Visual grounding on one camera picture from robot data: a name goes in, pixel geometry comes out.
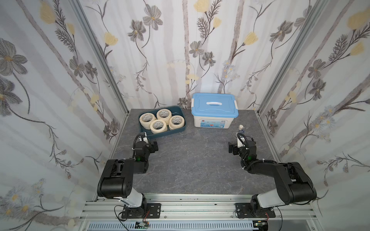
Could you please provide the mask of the teal plastic tray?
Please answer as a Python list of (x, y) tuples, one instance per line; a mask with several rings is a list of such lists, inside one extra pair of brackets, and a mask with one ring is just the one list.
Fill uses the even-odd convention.
[[(182, 109), (179, 106), (170, 106), (170, 107), (165, 107), (164, 109), (169, 109), (172, 112), (172, 116), (180, 115), (185, 119), (185, 116), (182, 112)], [(152, 113), (156, 116), (156, 114), (159, 110), (160, 109), (156, 109), (156, 110), (145, 112), (145, 113)], [(159, 134), (153, 134), (151, 130), (144, 129), (141, 126), (140, 122), (139, 122), (139, 129), (140, 129), (140, 132), (145, 132), (146, 133), (146, 136), (147, 136), (148, 140), (152, 140), (152, 139), (156, 139), (156, 138), (159, 138), (159, 137), (168, 136), (168, 135), (172, 135), (172, 134), (175, 134), (175, 133), (183, 132), (186, 129), (186, 125), (187, 124), (186, 124), (186, 120), (185, 120), (185, 126), (183, 128), (180, 128), (180, 129), (177, 129), (177, 130), (170, 130), (169, 125), (167, 125), (168, 130), (166, 132), (159, 133)]]

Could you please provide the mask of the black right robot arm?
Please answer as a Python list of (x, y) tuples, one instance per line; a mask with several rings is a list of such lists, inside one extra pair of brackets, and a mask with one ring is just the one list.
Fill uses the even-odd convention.
[(254, 138), (238, 132), (237, 142), (228, 143), (228, 152), (240, 157), (244, 171), (271, 177), (275, 183), (275, 189), (253, 195), (245, 209), (236, 205), (239, 218), (268, 217), (272, 215), (274, 208), (290, 204), (305, 205), (317, 198), (313, 182), (299, 163), (258, 159)]

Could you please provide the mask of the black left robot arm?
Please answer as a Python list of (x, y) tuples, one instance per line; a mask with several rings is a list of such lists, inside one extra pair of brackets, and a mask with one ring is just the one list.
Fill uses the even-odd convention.
[(97, 186), (98, 196), (117, 199), (128, 210), (139, 214), (145, 213), (146, 198), (133, 188), (134, 175), (147, 172), (149, 157), (158, 150), (157, 142), (151, 142), (145, 132), (139, 133), (133, 142), (131, 158), (107, 161)]

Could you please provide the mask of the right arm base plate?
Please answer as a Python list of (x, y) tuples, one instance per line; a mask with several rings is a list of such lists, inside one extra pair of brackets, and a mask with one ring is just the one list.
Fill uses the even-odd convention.
[(236, 203), (235, 207), (238, 218), (268, 219), (276, 217), (273, 208), (260, 208), (259, 206), (253, 206), (251, 203)]

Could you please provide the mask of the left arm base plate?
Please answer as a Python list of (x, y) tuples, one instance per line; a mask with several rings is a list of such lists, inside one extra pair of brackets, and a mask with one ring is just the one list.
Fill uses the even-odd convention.
[(138, 208), (129, 208), (124, 206), (122, 211), (119, 213), (121, 219), (148, 219), (148, 218), (160, 218), (161, 204), (160, 203), (149, 203)]

